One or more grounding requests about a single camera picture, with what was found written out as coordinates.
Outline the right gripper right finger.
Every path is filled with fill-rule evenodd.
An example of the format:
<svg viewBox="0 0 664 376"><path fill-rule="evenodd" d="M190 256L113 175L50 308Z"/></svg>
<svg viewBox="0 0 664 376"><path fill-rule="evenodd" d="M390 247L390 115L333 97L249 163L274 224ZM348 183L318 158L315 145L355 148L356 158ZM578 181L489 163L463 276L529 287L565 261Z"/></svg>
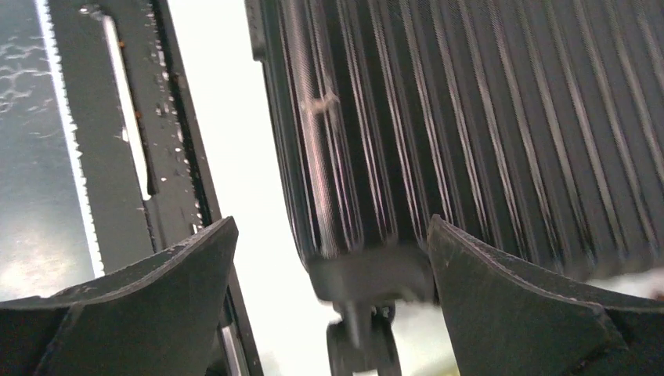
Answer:
<svg viewBox="0 0 664 376"><path fill-rule="evenodd" d="M461 374L662 374L661 302L553 273L438 216L428 249Z"/></svg>

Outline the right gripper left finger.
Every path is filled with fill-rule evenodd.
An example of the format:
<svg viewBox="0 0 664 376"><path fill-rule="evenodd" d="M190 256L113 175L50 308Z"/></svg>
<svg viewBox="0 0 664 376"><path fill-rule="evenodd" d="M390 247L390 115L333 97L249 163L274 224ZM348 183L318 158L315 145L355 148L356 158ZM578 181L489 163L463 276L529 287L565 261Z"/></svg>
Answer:
<svg viewBox="0 0 664 376"><path fill-rule="evenodd" d="M2 374L204 374L237 238L228 217L104 277L3 302Z"/></svg>

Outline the black ribbed hard-shell suitcase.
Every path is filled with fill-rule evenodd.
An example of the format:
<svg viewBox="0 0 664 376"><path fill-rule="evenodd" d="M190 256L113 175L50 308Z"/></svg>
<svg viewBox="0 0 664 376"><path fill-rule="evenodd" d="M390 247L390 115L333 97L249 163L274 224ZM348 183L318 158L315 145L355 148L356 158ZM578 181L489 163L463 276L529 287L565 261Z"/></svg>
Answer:
<svg viewBox="0 0 664 376"><path fill-rule="evenodd" d="M663 264L662 2L245 6L331 374L400 374L434 216L584 284Z"/></svg>

